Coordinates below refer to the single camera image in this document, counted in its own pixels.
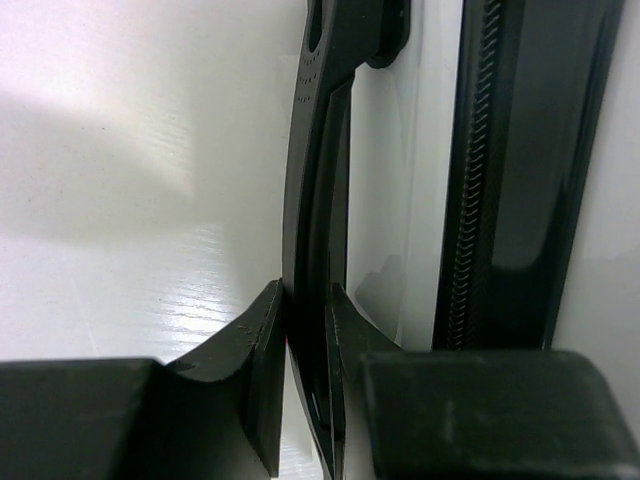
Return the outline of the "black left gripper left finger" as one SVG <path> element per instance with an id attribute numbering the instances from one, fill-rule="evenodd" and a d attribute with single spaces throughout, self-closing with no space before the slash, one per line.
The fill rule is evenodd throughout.
<path id="1" fill-rule="evenodd" d="M 5 479 L 270 479 L 279 471 L 283 286 L 201 345 L 150 358 L 5 362 Z"/>

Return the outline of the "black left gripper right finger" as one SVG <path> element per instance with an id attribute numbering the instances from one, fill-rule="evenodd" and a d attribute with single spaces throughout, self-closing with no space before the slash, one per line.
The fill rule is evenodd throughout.
<path id="1" fill-rule="evenodd" d="M 601 371 L 571 351 L 401 349 L 333 285 L 330 479 L 635 479 Z"/>

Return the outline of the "black white kids suitcase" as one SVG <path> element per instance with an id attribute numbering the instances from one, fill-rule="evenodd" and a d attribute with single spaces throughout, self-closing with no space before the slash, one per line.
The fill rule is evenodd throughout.
<path id="1" fill-rule="evenodd" d="M 635 1 L 311 1 L 282 274 L 325 478 L 325 305 L 340 285 L 410 352 L 571 351 L 608 382 L 639 326 L 637 131 L 607 162 Z"/>

